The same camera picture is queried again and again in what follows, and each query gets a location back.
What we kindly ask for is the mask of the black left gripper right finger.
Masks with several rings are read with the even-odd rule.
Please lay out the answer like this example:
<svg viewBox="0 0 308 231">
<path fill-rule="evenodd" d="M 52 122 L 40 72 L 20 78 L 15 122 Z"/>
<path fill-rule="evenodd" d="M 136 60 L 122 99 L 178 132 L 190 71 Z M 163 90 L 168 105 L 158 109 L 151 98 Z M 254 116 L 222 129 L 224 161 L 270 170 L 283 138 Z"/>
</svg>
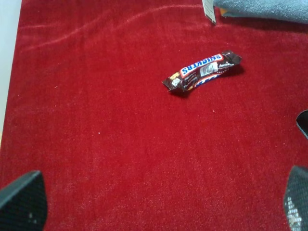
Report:
<svg viewBox="0 0 308 231">
<path fill-rule="evenodd" d="M 283 198 L 284 212 L 290 230 L 308 229 L 308 169 L 293 166 Z"/>
</svg>

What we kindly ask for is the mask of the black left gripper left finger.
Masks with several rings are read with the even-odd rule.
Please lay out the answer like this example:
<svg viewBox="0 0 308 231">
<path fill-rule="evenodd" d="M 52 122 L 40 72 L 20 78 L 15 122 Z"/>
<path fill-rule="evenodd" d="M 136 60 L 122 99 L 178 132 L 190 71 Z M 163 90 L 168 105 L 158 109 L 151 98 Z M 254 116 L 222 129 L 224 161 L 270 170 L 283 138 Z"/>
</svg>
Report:
<svg viewBox="0 0 308 231">
<path fill-rule="evenodd" d="M 30 171 L 0 190 L 2 231 L 42 231 L 48 205 L 41 171 Z"/>
</svg>

